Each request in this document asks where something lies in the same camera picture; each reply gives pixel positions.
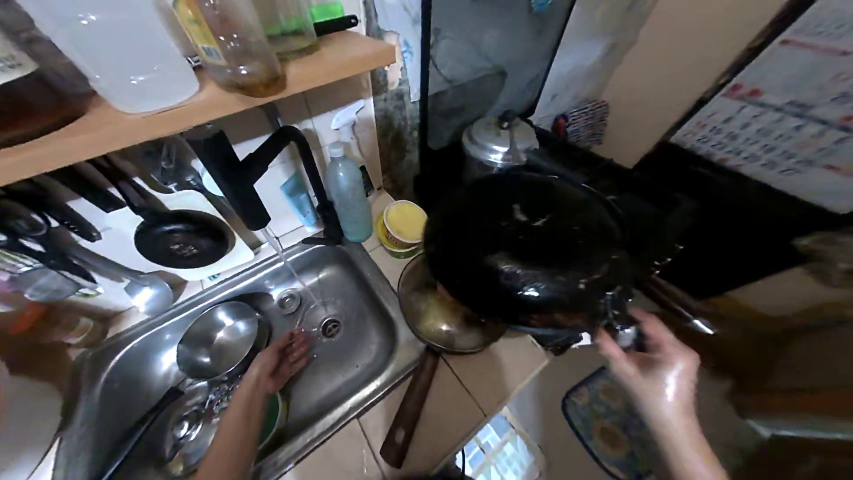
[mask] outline white spray nozzle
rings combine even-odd
[[[341,142],[352,142],[355,140],[352,135],[352,126],[356,123],[358,110],[362,108],[364,108],[364,100],[358,99],[338,110],[338,113],[332,117],[332,130],[340,132]]]

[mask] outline running water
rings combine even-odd
[[[299,282],[299,286],[302,287],[302,290],[308,293],[308,296],[311,297],[311,300],[314,301],[314,304],[319,304],[320,300],[314,295],[314,292],[311,291],[311,288],[306,285],[299,275],[296,273],[296,270],[293,270],[293,266],[290,265],[290,261],[287,260],[287,256],[284,255],[284,249],[281,248],[281,243],[279,243],[278,238],[273,234],[272,230],[269,227],[264,227],[260,230],[261,234],[266,238],[267,243],[270,244],[273,250],[278,254],[278,258],[284,262],[284,265],[290,270],[290,273],[293,274],[293,277],[296,278],[296,281]]]

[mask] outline human hand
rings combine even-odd
[[[595,343],[610,371],[650,422],[694,419],[699,356],[658,317],[640,308],[630,312],[646,337],[647,352],[625,352],[599,330]]]
[[[275,393],[308,363],[308,350],[305,330],[289,331],[255,357],[247,375],[256,377],[267,392]]]

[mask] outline stainless steel sink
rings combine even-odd
[[[255,477],[278,478],[346,422],[378,401],[415,366],[423,347],[406,326],[397,296],[361,245],[297,245],[287,250],[301,281],[277,257],[145,320],[81,354],[74,363],[54,477],[91,480],[114,443],[179,378],[177,342],[205,309],[245,301],[272,325],[273,338],[297,322],[315,340],[315,358],[285,388],[290,400],[278,447],[255,466]],[[287,314],[276,301],[301,296]],[[161,415],[115,478],[170,478]]]

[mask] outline countertop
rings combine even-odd
[[[374,194],[371,197],[374,218],[392,201],[382,190]],[[309,235],[309,231],[301,228],[280,239],[287,247]],[[391,257],[375,235],[363,245],[396,289],[409,260]],[[254,261],[272,254],[269,247],[261,249]],[[246,267],[237,267],[234,272]],[[220,278],[227,278],[230,274],[225,272]],[[181,297],[191,296],[215,281],[192,282]],[[113,322],[111,335],[142,319],[135,311],[120,314]],[[432,473],[452,458],[549,360],[549,354],[530,337],[514,332],[508,332],[500,341],[478,354],[443,354],[402,469],[386,464],[379,455],[379,449],[409,386],[408,379],[335,433],[282,479],[392,480]],[[50,479],[55,450],[54,445],[31,479]]]

